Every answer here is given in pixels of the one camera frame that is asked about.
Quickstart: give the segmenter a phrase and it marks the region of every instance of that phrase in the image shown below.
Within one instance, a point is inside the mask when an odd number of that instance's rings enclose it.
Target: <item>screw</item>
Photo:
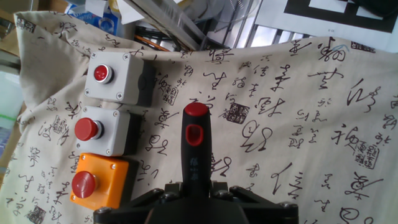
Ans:
[[[123,94],[121,92],[116,94],[116,99],[120,100],[122,97],[123,97]]]
[[[292,207],[296,207],[297,205],[292,203],[292,202],[281,202],[279,203],[280,206],[282,206],[283,208],[292,208]]]
[[[123,60],[128,60],[130,58],[130,54],[129,53],[125,53],[123,55]]]
[[[96,212],[99,214],[102,214],[102,213],[110,212],[111,210],[112,210],[111,207],[102,207],[102,208],[97,209]]]

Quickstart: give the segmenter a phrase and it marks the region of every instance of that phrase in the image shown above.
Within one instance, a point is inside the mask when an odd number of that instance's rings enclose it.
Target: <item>calligraphy fabric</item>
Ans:
[[[0,191],[4,223],[92,223],[70,201],[85,106],[142,115],[132,198],[181,181],[182,110],[211,112],[212,179],[299,204],[300,223],[394,223],[398,55],[332,37],[251,49],[158,52],[56,12],[15,15],[27,110]],[[156,69],[150,108],[83,94],[90,55]]]

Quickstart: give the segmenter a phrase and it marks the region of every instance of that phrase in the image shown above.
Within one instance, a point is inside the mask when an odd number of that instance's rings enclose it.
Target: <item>bolt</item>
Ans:
[[[178,198],[178,195],[174,192],[167,192],[167,193],[164,193],[162,196],[160,196],[160,199],[164,199],[167,202],[177,199],[177,198]]]
[[[130,54],[129,53],[125,53],[123,55],[123,60],[129,60],[129,58],[130,58]]]
[[[283,208],[292,208],[292,207],[296,207],[297,205],[292,203],[292,202],[281,202],[279,203],[280,206],[282,206]]]
[[[102,213],[107,213],[110,212],[112,210],[111,207],[101,207],[99,209],[97,209],[97,213],[102,214]]]
[[[220,199],[229,199],[233,197],[232,193],[227,190],[218,190],[213,195]]]
[[[153,193],[159,193],[159,192],[163,192],[163,190],[162,189],[154,189],[154,190],[152,190],[153,191]]]
[[[240,189],[240,188],[241,188],[240,186],[232,186],[232,187],[231,187],[232,190],[238,190],[238,189]]]
[[[123,97],[123,94],[121,92],[116,94],[116,99],[121,100],[122,97]]]

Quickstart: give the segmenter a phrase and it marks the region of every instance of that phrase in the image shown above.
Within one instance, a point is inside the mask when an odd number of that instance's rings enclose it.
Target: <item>paper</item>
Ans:
[[[16,16],[27,109],[0,190],[2,222],[93,223],[93,211],[70,201],[85,106],[142,116],[133,198],[181,181],[182,111],[194,101],[211,113],[213,180],[297,203],[300,224],[398,219],[398,55],[330,37],[160,52],[63,14]],[[153,64],[152,106],[86,97],[87,49]]]
[[[92,14],[103,17],[105,10],[109,6],[109,2],[105,0],[86,0],[86,11]]]
[[[144,18],[133,7],[127,4],[124,0],[117,0],[120,14],[122,15],[122,24],[138,21]]]
[[[397,14],[381,18],[352,1],[264,0],[256,24],[314,36],[342,37],[398,52]]]

